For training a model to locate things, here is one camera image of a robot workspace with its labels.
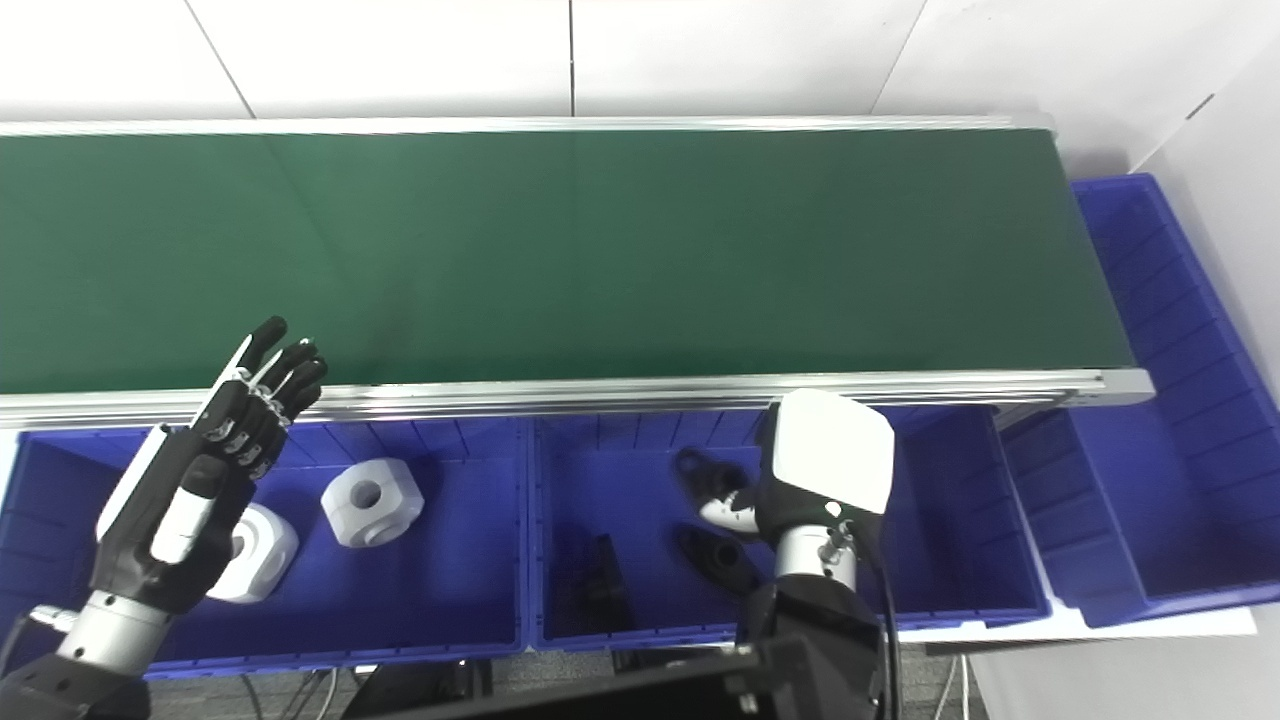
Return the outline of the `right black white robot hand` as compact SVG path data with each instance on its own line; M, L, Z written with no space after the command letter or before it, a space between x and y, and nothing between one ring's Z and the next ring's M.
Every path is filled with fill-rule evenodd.
M765 410L755 441L754 482L731 462L689 473L700 519L772 546L803 527L879 534L896 454L882 413L829 391L795 389Z

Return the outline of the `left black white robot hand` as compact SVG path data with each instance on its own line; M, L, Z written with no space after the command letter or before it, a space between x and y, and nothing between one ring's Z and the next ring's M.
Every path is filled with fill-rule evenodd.
M102 511L90 580L102 598L193 609L232 557L232 533L291 427L323 392L316 345L270 316L232 354L193 416L146 436Z

